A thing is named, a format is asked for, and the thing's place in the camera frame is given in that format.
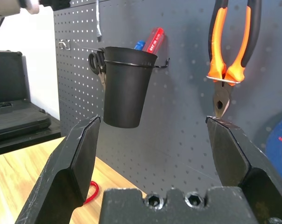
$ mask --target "pegboard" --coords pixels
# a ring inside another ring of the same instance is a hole
[[[171,187],[204,194],[220,185],[205,117],[213,115],[214,85],[209,71],[208,31],[214,0],[108,0],[99,3],[102,41],[96,38],[96,4],[71,2],[54,12],[56,59],[62,133],[80,119],[103,115],[104,91],[88,66],[83,47],[133,48],[153,27],[163,27],[164,40],[156,64],[170,57],[167,69],[154,69],[135,129],[101,124],[97,156],[141,190],[165,194]],[[230,65],[243,38],[247,2],[230,0],[222,36],[222,55]],[[67,39],[71,50],[60,50]],[[261,149],[282,117],[282,0],[263,1],[261,30],[236,85],[224,119],[240,126]]]

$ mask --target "blue disc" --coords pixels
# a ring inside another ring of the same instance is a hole
[[[266,156],[282,177],[282,121],[273,129],[267,139]]]

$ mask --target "red cable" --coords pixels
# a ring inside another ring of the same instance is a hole
[[[98,186],[98,184],[96,182],[91,181],[90,182],[90,186],[94,186],[95,187],[95,192],[93,193],[93,195],[91,195],[89,198],[86,199],[84,204],[87,204],[87,203],[91,202],[99,194],[99,186]]]

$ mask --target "wooden desk surface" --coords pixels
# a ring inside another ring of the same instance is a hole
[[[62,139],[0,155],[0,224],[14,224],[49,155]],[[95,161],[92,180],[99,185],[100,193],[94,201],[75,209],[71,224],[99,223],[105,189],[136,188],[99,158]]]

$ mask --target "black cup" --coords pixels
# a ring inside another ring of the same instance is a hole
[[[157,56],[145,51],[107,47],[104,122],[121,128],[139,126]]]

